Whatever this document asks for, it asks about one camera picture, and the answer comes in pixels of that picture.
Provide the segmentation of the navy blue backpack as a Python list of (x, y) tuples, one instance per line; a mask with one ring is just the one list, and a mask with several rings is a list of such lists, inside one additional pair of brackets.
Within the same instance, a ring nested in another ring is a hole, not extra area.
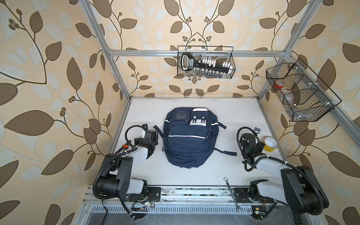
[(163, 139), (163, 151), (167, 160), (181, 168), (200, 167), (214, 151), (237, 156), (233, 151), (221, 151), (215, 147), (219, 128), (227, 127), (207, 108), (178, 107), (170, 111), (163, 129), (154, 129)]

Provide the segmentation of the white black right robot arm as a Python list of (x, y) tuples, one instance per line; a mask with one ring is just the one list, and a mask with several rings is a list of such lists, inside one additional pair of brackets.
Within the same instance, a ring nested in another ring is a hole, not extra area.
[(252, 181), (249, 198), (272, 198), (286, 204), (295, 213), (320, 215), (330, 205), (329, 199), (308, 166), (294, 166), (284, 160), (263, 153), (265, 144), (260, 141), (259, 129), (241, 127), (236, 142), (243, 156), (244, 169), (251, 172), (259, 169), (281, 180), (280, 184), (267, 179)]

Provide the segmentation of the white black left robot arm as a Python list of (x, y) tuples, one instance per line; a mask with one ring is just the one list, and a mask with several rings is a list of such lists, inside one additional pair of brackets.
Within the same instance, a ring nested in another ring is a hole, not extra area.
[(92, 187), (97, 199), (150, 199), (147, 181), (133, 178), (132, 169), (154, 153), (158, 133), (147, 124), (133, 125), (125, 131), (125, 140), (120, 149), (104, 157)]

